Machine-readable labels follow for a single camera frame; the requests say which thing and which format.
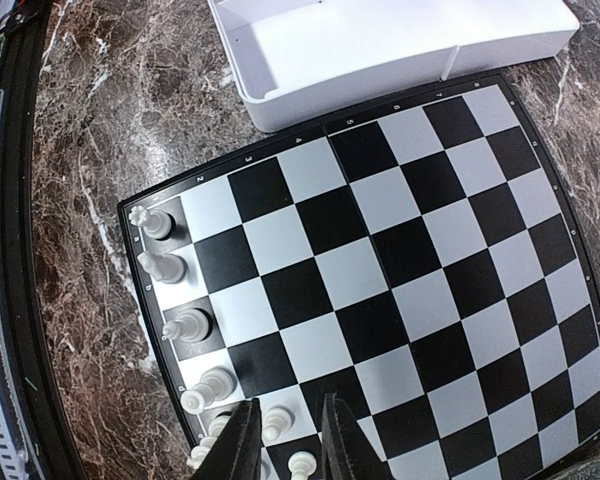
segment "chess piece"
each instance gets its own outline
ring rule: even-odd
[[[129,221],[132,225],[142,228],[142,231],[149,238],[155,240],[164,240],[173,230],[173,217],[157,208],[151,211],[142,206],[135,206],[129,214]]]
[[[309,452],[296,452],[289,459],[291,480],[309,480],[309,476],[318,468],[316,457]]]
[[[138,255],[138,262],[145,272],[162,283],[178,283],[187,270],[184,260],[170,253],[156,255],[151,252],[142,252]]]
[[[169,340],[182,340],[187,343],[200,342],[208,334],[209,318],[197,308],[185,310],[175,320],[169,320],[162,327],[162,335]]]
[[[262,436],[273,442],[293,425],[293,417],[286,408],[272,407],[262,417]]]
[[[229,415],[218,415],[209,424],[209,436],[218,438],[229,421]]]
[[[185,412],[198,415],[209,405],[224,400],[236,389],[236,380],[224,368],[212,368],[200,378],[200,383],[185,391],[180,397],[180,404]]]

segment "white plastic box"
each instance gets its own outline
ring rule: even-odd
[[[562,0],[209,0],[240,97],[274,132],[387,93],[556,55]]]

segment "marble surface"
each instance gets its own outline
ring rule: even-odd
[[[569,186],[600,283],[600,0],[569,3],[582,21],[569,49],[507,76]],[[263,135],[205,0],[56,1],[43,60],[34,251],[71,429],[89,478],[187,478],[116,204]]]

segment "white pawn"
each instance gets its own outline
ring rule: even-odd
[[[218,415],[211,420],[211,423],[209,424],[209,436],[218,438],[222,433],[222,430],[224,430],[224,427],[229,423],[229,418],[231,418],[229,415]]]
[[[162,327],[162,335],[169,340],[182,340],[196,343],[209,334],[209,319],[202,310],[190,308],[180,313],[175,320],[169,320]]]
[[[318,468],[318,462],[309,452],[296,452],[289,459],[288,467],[291,480],[309,480],[309,475]]]
[[[156,255],[151,252],[142,252],[138,255],[138,262],[145,272],[162,283],[178,283],[187,270],[184,259],[170,253]]]
[[[217,400],[224,400],[236,389],[236,379],[224,368],[212,368],[200,378],[200,383],[185,391],[180,404],[185,412],[198,415]]]
[[[164,240],[173,229],[173,218],[162,210],[147,210],[142,206],[135,206],[129,213],[132,225],[142,228],[149,238]]]
[[[262,436],[274,442],[293,425],[293,417],[286,408],[271,407],[262,417]]]

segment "white square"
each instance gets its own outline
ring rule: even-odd
[[[335,313],[328,313],[280,331],[298,382],[353,365]]]
[[[497,85],[465,93],[463,98],[485,135],[519,125],[509,102]]]
[[[507,297],[544,278],[527,230],[490,247],[489,252]]]
[[[487,248],[467,199],[427,213],[423,219],[443,267]]]
[[[527,228],[560,213],[560,205],[555,192],[542,169],[511,180],[509,188]]]
[[[351,188],[371,234],[420,215],[400,168],[359,180]]]
[[[507,181],[485,138],[463,143],[446,152],[467,196]]]
[[[394,477],[406,479],[448,480],[447,466],[444,463],[439,442],[433,442],[417,450],[389,460]]]
[[[498,455],[530,439],[538,433],[531,395],[526,395],[490,415],[489,423]]]
[[[187,190],[180,195],[180,200],[194,242],[242,223],[226,176]]]
[[[576,408],[600,391],[600,348],[569,368],[569,380]]]
[[[358,363],[356,373],[373,415],[424,395],[408,346]]]
[[[544,385],[568,368],[558,326],[534,338],[520,350],[531,390]]]
[[[475,372],[430,392],[428,396],[441,438],[488,416]]]
[[[202,375],[208,370],[216,367],[222,367],[231,372],[233,378],[236,379],[236,389],[226,399],[213,402],[213,407],[222,407],[244,400],[245,397],[242,387],[240,386],[240,382],[237,381],[238,377],[236,376],[236,371],[233,368],[231,357],[229,357],[229,352],[226,348],[178,362],[182,381],[184,382],[184,387],[187,389],[200,383]]]
[[[278,154],[295,203],[345,185],[329,141],[321,138]]]
[[[547,468],[578,448],[576,413],[569,412],[540,432],[542,465]]]
[[[209,299],[227,347],[278,330],[260,278],[212,293]]]
[[[400,165],[443,150],[422,107],[394,113],[381,118],[378,123]]]
[[[497,480],[500,477],[500,465],[497,458],[492,458],[488,462],[472,468],[462,475],[453,477],[453,480]]]
[[[245,223],[244,233],[260,275],[313,256],[295,205]]]
[[[160,310],[169,310],[207,295],[207,287],[193,245],[189,244],[170,253],[182,258],[187,264],[187,270],[184,278],[178,283],[162,283],[151,279]]]
[[[384,453],[384,447],[382,446],[382,442],[380,441],[380,435],[378,435],[378,429],[376,428],[376,424],[373,421],[373,417],[366,417],[361,420],[358,420],[358,425],[367,436],[369,443],[376,451],[378,458],[380,458],[381,462],[384,462],[387,459],[387,454]]]
[[[387,291],[369,238],[318,255],[316,263],[335,310]]]
[[[476,368],[482,368],[520,347],[506,300],[462,320]]]
[[[260,462],[265,472],[265,475],[262,475],[261,480],[280,480],[278,472],[276,472],[271,457],[269,456],[269,452],[267,452],[265,447],[262,447],[262,450],[260,451]]]
[[[260,400],[260,409],[263,417],[272,407],[283,407],[293,416],[293,425],[289,431],[283,433],[278,440],[272,442],[263,438],[262,441],[265,446],[270,447],[280,443],[291,442],[292,440],[317,433],[311,413],[309,413],[309,408],[307,407],[307,402],[299,385],[259,395],[258,399]]]
[[[547,277],[547,288],[558,322],[589,305],[589,290],[578,259],[568,263]]]
[[[443,270],[394,288],[393,296],[412,342],[460,320]]]

